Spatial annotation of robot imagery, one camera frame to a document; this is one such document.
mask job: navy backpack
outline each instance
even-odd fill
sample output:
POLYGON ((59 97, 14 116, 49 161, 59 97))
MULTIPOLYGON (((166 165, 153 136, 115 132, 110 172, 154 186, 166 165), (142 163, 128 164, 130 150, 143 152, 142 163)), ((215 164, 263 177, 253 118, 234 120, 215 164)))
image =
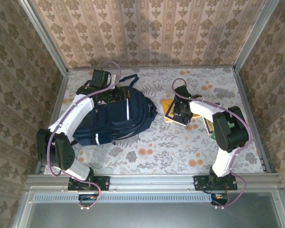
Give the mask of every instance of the navy backpack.
POLYGON ((157 114, 156 106, 151 99, 133 88, 139 79, 131 75, 120 80, 134 80, 129 86, 122 86, 129 91, 129 98, 109 104, 96 105, 82 120, 73 134, 75 141, 82 146, 111 143, 127 139, 148 129, 157 114))

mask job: floor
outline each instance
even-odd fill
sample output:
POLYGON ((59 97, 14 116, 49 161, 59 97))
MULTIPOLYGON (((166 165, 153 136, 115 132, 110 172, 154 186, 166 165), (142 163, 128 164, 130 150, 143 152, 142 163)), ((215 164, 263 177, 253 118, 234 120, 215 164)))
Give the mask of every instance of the floor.
MULTIPOLYGON (((71 104, 76 90, 91 78, 90 71, 69 71, 69 81, 60 115, 71 104)), ((208 173, 214 163, 218 145, 210 139, 202 118, 194 119, 184 127, 166 123, 160 104, 173 98, 171 84, 182 77, 191 94, 200 94, 213 103, 225 107, 237 105, 246 114, 231 68, 141 69, 123 70, 123 76, 137 73, 140 79, 134 88, 153 100, 158 114, 151 127, 116 145, 74 146, 80 162, 92 167, 97 174, 190 174, 208 173)), ((129 85, 130 81, 120 83, 129 85)), ((256 173, 263 168, 254 145, 249 146, 235 160, 234 172, 256 173)))

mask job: floral wallpaper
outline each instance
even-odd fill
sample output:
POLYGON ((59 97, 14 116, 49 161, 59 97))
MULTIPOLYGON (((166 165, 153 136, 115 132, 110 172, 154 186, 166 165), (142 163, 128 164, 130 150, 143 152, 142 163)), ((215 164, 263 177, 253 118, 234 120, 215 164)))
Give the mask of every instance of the floral wallpaper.
POLYGON ((31 0, 68 68, 232 65, 265 0, 31 0))
POLYGON ((0 0, 0 228, 10 227, 38 162, 62 76, 16 0, 0 0))
MULTIPOLYGON (((76 90, 91 78, 88 70, 69 71, 69 81, 60 115, 70 106, 76 90)), ((129 139, 99 146, 73 146, 78 160, 97 174, 190 174, 207 173, 214 163, 218 145, 207 134, 203 118, 195 118, 186 127, 166 123, 161 101, 173 99, 172 82, 178 77, 187 81, 188 91, 200 94, 225 107, 237 105, 244 113, 231 68, 137 69, 123 70, 123 76, 136 73, 134 88, 143 92, 159 112, 149 129, 129 139)), ((119 83, 129 85, 130 80, 119 83)), ((254 144, 242 152, 234 164, 238 173, 263 172, 254 144)))
POLYGON ((280 0, 240 71, 270 162, 285 188, 285 0, 280 0))

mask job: purple cable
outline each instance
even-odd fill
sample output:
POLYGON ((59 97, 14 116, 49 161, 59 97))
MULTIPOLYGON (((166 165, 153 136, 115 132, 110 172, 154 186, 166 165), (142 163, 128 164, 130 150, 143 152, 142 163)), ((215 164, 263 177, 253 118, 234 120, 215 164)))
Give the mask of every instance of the purple cable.
MULTIPOLYGON (((107 90, 113 88, 114 86, 117 85, 117 83, 118 83, 119 80, 121 79, 122 70, 121 70, 120 66, 119 66, 116 62, 113 62, 113 61, 106 61, 106 62, 104 62, 104 63, 101 65, 101 68, 103 68, 103 66, 104 66, 105 64, 108 64, 108 63, 112 63, 112 64, 116 65, 116 66, 118 67, 118 69, 119 69, 119 77, 118 77, 118 79, 115 80, 115 83, 114 83, 113 85, 110 85, 109 87, 107 87, 107 88, 105 88, 105 89, 101 89, 101 90, 99 90, 99 91, 90 93, 90 94, 88 94, 88 95, 82 97, 81 99, 79 99, 79 100, 66 112, 66 114, 61 118, 60 122, 57 124, 56 128, 53 130, 52 134, 50 135, 50 138, 49 138, 48 144, 47 144, 47 166, 48 166, 49 172, 50 172, 50 173, 52 174, 52 176, 54 176, 54 177, 58 177, 58 176, 61 174, 61 172, 62 172, 62 171, 60 170, 58 174, 55 174, 55 173, 53 172, 53 170, 52 170, 52 166, 51 166, 51 162, 50 162, 50 148, 51 148, 51 144, 52 144, 54 135, 55 135, 55 133, 57 132, 57 130, 59 129, 60 125, 65 121, 65 119, 67 118, 67 116, 72 112, 72 110, 73 110, 80 102, 82 102, 82 101, 85 100, 86 98, 89 98, 89 97, 91 97, 91 96, 93 96, 93 95, 102 93, 102 92, 104 92, 104 91, 107 91, 107 90)), ((63 171, 63 173, 66 174, 67 176, 69 176, 69 177, 71 177, 71 178, 73 178, 73 179, 79 181, 79 182, 86 183, 86 184, 92 184, 92 185, 94 185, 94 186, 96 186, 96 187, 98 188, 98 192, 99 192, 99 193, 98 193, 97 199, 95 200, 95 202, 94 202, 92 205, 89 206, 89 208, 92 207, 93 205, 95 205, 95 204, 99 201, 100 196, 101 196, 101 189, 100 189, 100 187, 99 187, 97 184, 95 184, 95 183, 93 183, 93 182, 85 181, 85 180, 80 180, 80 179, 78 179, 78 178, 76 178, 76 177, 74 177, 74 176, 72 176, 72 175, 70 175, 70 174, 68 174, 68 173, 66 173, 66 172, 64 172, 64 171, 63 171)))
POLYGON ((211 106, 213 106, 213 107, 215 107, 215 108, 218 108, 218 109, 221 109, 221 110, 223 110, 223 111, 226 111, 226 112, 228 112, 230 115, 232 115, 232 116, 234 116, 235 118, 237 118, 237 119, 243 124, 243 126, 246 128, 246 131, 247 131, 247 133, 248 133, 248 142, 245 144, 245 146, 241 147, 239 150, 237 150, 237 151, 233 154, 233 156, 232 156, 232 158, 231 158, 231 162, 230 162, 230 164, 229 164, 229 166, 228 166, 230 173, 231 173, 232 175, 234 175, 234 176, 240 178, 240 179, 244 182, 244 187, 243 187, 242 191, 240 192, 240 194, 236 197, 236 199, 235 199, 234 201, 232 201, 231 203, 229 203, 229 204, 227 204, 227 205, 224 206, 224 207, 228 207, 228 206, 234 204, 234 203, 240 198, 240 196, 244 193, 244 191, 245 191, 245 189, 246 189, 247 183, 246 183, 246 181, 244 180, 244 178, 242 178, 241 176, 235 174, 235 173, 231 170, 231 167, 232 167, 232 165, 233 165, 233 162, 234 162, 236 156, 237 156, 241 151, 245 150, 245 149, 252 143, 252 136, 251 136, 250 128, 249 128, 248 124, 247 124, 241 117, 239 117, 238 115, 236 115, 236 114, 233 113, 232 111, 230 111, 230 110, 228 110, 228 109, 226 109, 226 108, 224 108, 224 107, 222 107, 222 106, 220 106, 220 105, 213 104, 213 103, 211 103, 211 102, 209 102, 209 101, 205 101, 205 100, 202 100, 202 99, 188 98, 188 97, 179 95, 178 93, 176 93, 176 92, 174 91, 174 84, 175 84, 175 82, 176 82, 177 80, 182 80, 182 81, 185 83, 185 86, 187 86, 187 83, 186 83, 186 81, 185 81, 183 78, 180 78, 180 77, 179 77, 179 78, 176 78, 176 79, 173 81, 173 83, 172 83, 172 90, 173 90, 173 92, 175 93, 176 96, 178 96, 178 97, 180 97, 180 98, 183 98, 183 99, 186 99, 186 100, 190 100, 190 101, 204 102, 204 103, 209 104, 209 105, 211 105, 211 106))

